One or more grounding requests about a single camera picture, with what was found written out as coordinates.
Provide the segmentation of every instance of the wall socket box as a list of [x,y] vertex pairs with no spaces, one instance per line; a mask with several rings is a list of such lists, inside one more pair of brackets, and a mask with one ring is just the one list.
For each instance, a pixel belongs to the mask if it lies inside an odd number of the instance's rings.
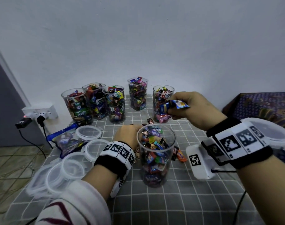
[[33,117],[37,118],[40,113],[45,112],[48,114],[48,119],[58,118],[58,114],[52,104],[41,104],[31,107],[24,107],[21,109],[25,115],[31,114]]

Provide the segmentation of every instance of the tile floor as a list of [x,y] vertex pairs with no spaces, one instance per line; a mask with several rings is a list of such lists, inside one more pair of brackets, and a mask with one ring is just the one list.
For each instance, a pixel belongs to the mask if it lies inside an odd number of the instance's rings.
[[[43,148],[46,155],[50,150]],[[45,158],[34,146],[0,147],[0,225],[23,225],[25,222],[4,222],[3,217],[20,190],[30,181]]]

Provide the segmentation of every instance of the hand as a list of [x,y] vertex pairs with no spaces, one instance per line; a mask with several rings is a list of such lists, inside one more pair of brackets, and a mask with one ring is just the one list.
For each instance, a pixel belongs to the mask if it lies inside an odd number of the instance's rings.
[[141,125],[123,125],[116,132],[114,140],[129,144],[134,151],[138,146],[136,135],[141,127]]
[[203,95],[196,91],[176,92],[171,100],[183,100],[189,108],[169,109],[168,113],[174,115],[173,119],[187,118],[195,127],[207,131],[213,126],[227,118],[215,106],[213,106]]

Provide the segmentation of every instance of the black cable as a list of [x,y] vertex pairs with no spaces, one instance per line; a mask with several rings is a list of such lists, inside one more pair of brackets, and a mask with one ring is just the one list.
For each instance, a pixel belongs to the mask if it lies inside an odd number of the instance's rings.
[[50,144],[50,142],[47,139],[47,134],[45,133],[45,127],[43,126],[43,133],[45,134],[45,140],[47,141],[47,143],[50,145],[51,149],[53,149],[52,145]]
[[28,223],[26,223],[25,225],[30,225],[31,223],[33,223],[36,219],[37,219],[38,216],[36,216],[34,219],[30,220]]
[[234,218],[233,218],[233,222],[232,222],[232,225],[235,225],[236,223],[236,220],[237,220],[237,215],[238,215],[238,211],[239,211],[239,208],[240,208],[240,205],[242,204],[242,200],[244,199],[245,195],[246,195],[246,191],[244,191],[243,195],[242,195],[242,198],[240,199],[239,203],[238,203],[238,206],[237,206],[237,209],[236,209],[236,212],[235,212],[235,215],[234,215]]
[[212,169],[211,169],[211,172],[212,173],[237,173],[236,170],[212,170]]
[[[27,139],[25,139],[25,138],[23,137],[23,135],[21,134],[21,131],[20,131],[20,130],[18,130],[18,131],[19,131],[19,134],[20,134],[20,136],[21,136],[22,139],[24,139],[24,140],[27,141],[28,143],[34,145],[35,147],[38,147],[36,144],[34,144],[34,143],[28,141]],[[38,147],[38,148],[39,148],[39,150],[43,153],[44,157],[47,158],[46,155],[45,155],[45,153],[43,152],[43,150],[42,150],[40,147]]]

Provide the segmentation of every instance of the orange candy wrapper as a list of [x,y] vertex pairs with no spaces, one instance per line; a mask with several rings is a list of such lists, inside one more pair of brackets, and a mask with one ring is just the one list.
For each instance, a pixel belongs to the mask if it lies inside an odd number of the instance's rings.
[[187,159],[184,157],[183,152],[179,149],[177,152],[177,157],[181,162],[186,162]]

